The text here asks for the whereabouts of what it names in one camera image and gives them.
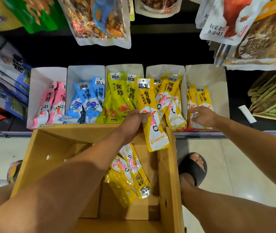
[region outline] left hand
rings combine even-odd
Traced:
[[[142,120],[148,118],[150,112],[139,113],[139,109],[130,111],[123,123],[117,128],[117,132],[124,138],[124,144],[130,143],[137,134],[143,132],[141,125]]]

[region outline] hand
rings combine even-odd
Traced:
[[[204,127],[211,127],[217,131],[220,131],[218,126],[225,117],[217,115],[211,109],[207,107],[194,107],[189,109],[189,113],[195,113],[195,118],[192,119],[193,122],[198,123]]]
[[[117,128],[117,132],[124,137],[124,145],[130,143],[136,135],[143,132],[141,122],[150,115],[150,112],[139,113],[139,109],[132,110],[127,114],[123,123]]]

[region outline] display box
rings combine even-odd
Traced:
[[[41,98],[47,87],[54,81],[66,82],[67,68],[42,67],[31,70],[27,128],[33,125],[33,119],[40,108]]]
[[[179,85],[181,93],[181,107],[182,115],[187,118],[187,83],[185,80],[186,71],[184,66],[181,65],[154,65],[148,66],[146,69],[146,78],[155,78],[163,76],[164,74],[180,74],[182,81]]]
[[[106,66],[106,82],[105,82],[106,93],[107,93],[107,88],[109,88],[108,73],[118,73],[118,72],[139,75],[141,78],[144,78],[143,65],[141,64],[108,65]]]
[[[55,124],[33,132],[11,196],[35,182],[54,168],[101,141],[118,125]],[[143,133],[132,143],[154,188],[149,197],[136,198],[129,208],[122,208],[110,186],[103,181],[94,193],[75,233],[131,232],[184,233],[175,137],[166,133],[171,146],[149,153]]]
[[[70,109],[76,89],[74,84],[92,81],[93,77],[105,78],[105,67],[102,65],[69,66],[66,88],[66,112]]]
[[[186,81],[187,85],[207,86],[214,112],[223,117],[230,117],[225,67],[216,67],[214,64],[187,65]],[[216,132],[213,129],[191,128],[192,131]]]

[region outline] tiled floor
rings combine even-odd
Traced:
[[[6,178],[9,164],[23,159],[29,138],[0,138],[0,179]],[[201,154],[208,164],[208,174],[200,188],[254,200],[276,207],[276,185],[229,140],[177,140],[177,158],[189,152]],[[183,207],[187,232],[204,232],[198,220]]]

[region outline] right hand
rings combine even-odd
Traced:
[[[217,128],[217,125],[224,117],[217,115],[211,109],[203,106],[189,109],[189,113],[195,113],[195,112],[197,113],[195,114],[196,117],[192,119],[193,122],[198,123],[199,125],[202,125],[204,127],[211,127],[219,131],[219,129]]]

